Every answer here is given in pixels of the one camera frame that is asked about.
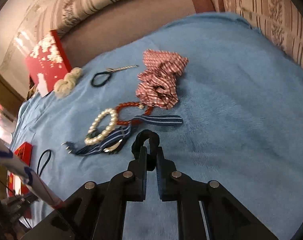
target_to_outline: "black scrunchie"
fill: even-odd
[[[95,77],[99,76],[99,75],[108,75],[108,77],[106,78],[106,80],[100,84],[95,84],[94,81],[95,81]],[[94,87],[94,88],[98,88],[98,87],[102,87],[104,84],[106,84],[108,82],[108,80],[111,78],[111,75],[112,75],[112,72],[110,71],[104,71],[104,72],[99,72],[99,73],[96,73],[92,80],[91,80],[91,85]]]
[[[160,143],[159,135],[150,130],[143,130],[137,136],[132,145],[132,153],[135,159],[139,159],[140,148],[149,139],[150,154],[147,154],[147,171],[153,171],[156,167],[157,149]]]

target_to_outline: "red striped scrunchie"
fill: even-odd
[[[138,74],[142,82],[138,85],[136,96],[147,106],[172,108],[178,102],[176,75],[182,75],[188,59],[176,52],[147,49],[143,62],[147,70]]]

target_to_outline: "red gift box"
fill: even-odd
[[[24,163],[26,163],[28,166],[30,166],[30,159],[31,159],[31,150],[32,145],[24,142],[22,145],[18,147],[17,150],[15,150],[14,154],[16,154]],[[25,195],[29,192],[29,189],[26,187],[26,185],[21,183],[20,178],[17,175],[14,175],[13,173],[9,173],[8,175],[8,188],[10,190],[15,190],[16,194],[19,195]],[[13,193],[11,191],[8,191],[9,197],[13,196]],[[26,210],[26,212],[23,215],[26,218],[31,218],[31,211],[30,208]]]
[[[26,64],[42,97],[53,91],[55,83],[72,70],[55,30],[38,42],[26,57]]]

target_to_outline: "blue fabric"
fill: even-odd
[[[178,78],[178,104],[153,111],[180,115],[184,123],[142,124],[116,155],[69,155],[61,143],[83,147],[101,111],[137,101],[146,49],[188,57]],[[140,67],[115,73],[103,87],[90,86],[96,72],[135,64]],[[53,151],[42,179],[59,197],[66,199],[86,181],[102,183],[126,170],[135,136],[150,129],[179,171],[203,182],[218,180],[280,240],[293,236],[303,222],[303,70],[243,18],[230,13],[187,17],[96,57],[83,71],[66,98],[37,95],[21,107],[11,145],[33,145],[33,169],[44,150]],[[139,113],[124,109],[121,119]],[[176,205],[159,200],[155,171],[147,177],[146,201],[127,205],[123,239],[177,239]],[[51,208],[40,202],[32,211],[35,225]]]

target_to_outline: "blue striped ribbon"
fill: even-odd
[[[136,115],[132,120],[141,120],[144,123],[158,126],[176,126],[183,123],[182,118],[179,115]],[[116,144],[119,140],[128,138],[131,131],[131,123],[125,127],[119,127],[113,130],[102,142],[95,145],[85,146],[74,154],[81,156],[99,154],[103,149]]]

